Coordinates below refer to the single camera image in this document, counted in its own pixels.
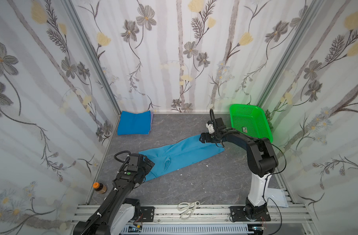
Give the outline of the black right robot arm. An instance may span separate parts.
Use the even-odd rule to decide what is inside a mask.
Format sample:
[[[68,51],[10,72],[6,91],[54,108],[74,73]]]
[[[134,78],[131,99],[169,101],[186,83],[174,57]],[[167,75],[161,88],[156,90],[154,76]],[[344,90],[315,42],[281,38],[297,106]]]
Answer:
[[[250,191],[242,212],[232,211],[230,220],[239,221],[244,215],[249,221],[270,221],[265,192],[278,167],[278,158],[271,141],[268,138],[250,137],[235,128],[226,127],[222,118],[215,118],[213,109],[210,109],[210,121],[206,127],[208,131],[201,133],[199,141],[203,144],[220,144],[221,147],[228,142],[244,149],[248,168],[252,173]]]

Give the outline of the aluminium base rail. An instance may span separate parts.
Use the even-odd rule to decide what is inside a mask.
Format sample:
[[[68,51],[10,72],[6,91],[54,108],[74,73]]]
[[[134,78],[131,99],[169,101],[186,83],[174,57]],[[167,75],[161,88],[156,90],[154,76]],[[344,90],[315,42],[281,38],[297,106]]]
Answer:
[[[236,221],[230,220],[229,205],[201,205],[188,220],[180,219],[176,205],[147,206],[140,214],[131,204],[123,204],[116,214],[118,222],[112,225],[111,234],[119,233],[125,226],[143,225],[189,225],[189,224],[246,224],[253,235],[318,235],[312,217],[302,204],[290,204],[288,208],[268,207],[270,221]]]

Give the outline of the brown bottle orange cap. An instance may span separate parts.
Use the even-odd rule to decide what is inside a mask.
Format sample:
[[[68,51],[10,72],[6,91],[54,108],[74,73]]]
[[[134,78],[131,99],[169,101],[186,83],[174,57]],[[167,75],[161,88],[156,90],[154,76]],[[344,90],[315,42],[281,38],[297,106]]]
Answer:
[[[99,182],[93,183],[93,189],[99,194],[104,194],[107,192],[107,186]]]

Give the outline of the white handled scissors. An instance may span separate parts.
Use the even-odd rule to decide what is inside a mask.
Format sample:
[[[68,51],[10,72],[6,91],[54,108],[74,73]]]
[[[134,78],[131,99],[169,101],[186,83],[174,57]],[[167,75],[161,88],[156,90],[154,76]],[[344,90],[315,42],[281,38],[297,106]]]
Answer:
[[[177,210],[180,212],[181,220],[188,220],[194,211],[199,208],[204,202],[206,202],[211,196],[202,198],[201,200],[194,202],[181,202],[177,205]]]

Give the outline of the folded blue t shirt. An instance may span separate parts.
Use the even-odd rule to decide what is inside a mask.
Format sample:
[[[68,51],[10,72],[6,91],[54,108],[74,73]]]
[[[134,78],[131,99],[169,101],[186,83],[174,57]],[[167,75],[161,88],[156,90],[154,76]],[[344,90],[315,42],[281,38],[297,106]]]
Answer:
[[[148,135],[151,131],[152,114],[150,111],[144,113],[129,113],[123,111],[117,129],[118,135]]]

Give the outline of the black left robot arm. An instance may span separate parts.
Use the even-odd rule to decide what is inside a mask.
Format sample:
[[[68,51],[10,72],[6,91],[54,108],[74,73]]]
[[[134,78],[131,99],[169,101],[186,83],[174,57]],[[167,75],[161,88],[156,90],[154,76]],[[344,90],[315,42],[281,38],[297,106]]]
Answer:
[[[114,158],[122,163],[112,189],[104,202],[87,221],[80,221],[73,229],[74,235],[110,235],[112,222],[127,196],[141,185],[153,169],[154,163],[147,156],[121,151]]]

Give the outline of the green plastic basket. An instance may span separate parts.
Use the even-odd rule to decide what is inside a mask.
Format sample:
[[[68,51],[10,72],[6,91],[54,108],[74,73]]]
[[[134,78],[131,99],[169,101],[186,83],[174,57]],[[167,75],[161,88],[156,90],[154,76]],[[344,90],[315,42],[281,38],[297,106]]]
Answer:
[[[253,105],[232,104],[230,106],[231,127],[244,133],[242,127],[247,127],[244,133],[255,138],[268,138],[273,142],[272,131],[262,108]]]

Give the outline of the light blue t shirt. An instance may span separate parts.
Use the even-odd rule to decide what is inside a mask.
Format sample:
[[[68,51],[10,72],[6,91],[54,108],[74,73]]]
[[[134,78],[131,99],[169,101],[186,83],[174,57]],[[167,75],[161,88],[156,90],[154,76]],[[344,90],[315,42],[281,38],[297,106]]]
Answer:
[[[200,142],[200,135],[186,138],[176,144],[141,151],[155,166],[147,174],[146,181],[153,180],[178,169],[201,162],[225,149],[213,143]]]

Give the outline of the clear plastic bag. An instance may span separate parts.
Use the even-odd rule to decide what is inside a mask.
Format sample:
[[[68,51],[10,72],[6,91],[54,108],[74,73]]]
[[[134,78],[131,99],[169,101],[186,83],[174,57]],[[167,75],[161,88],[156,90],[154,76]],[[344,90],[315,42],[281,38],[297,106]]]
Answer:
[[[265,192],[265,199],[269,206],[278,206],[288,208],[288,201],[282,189],[267,188]]]

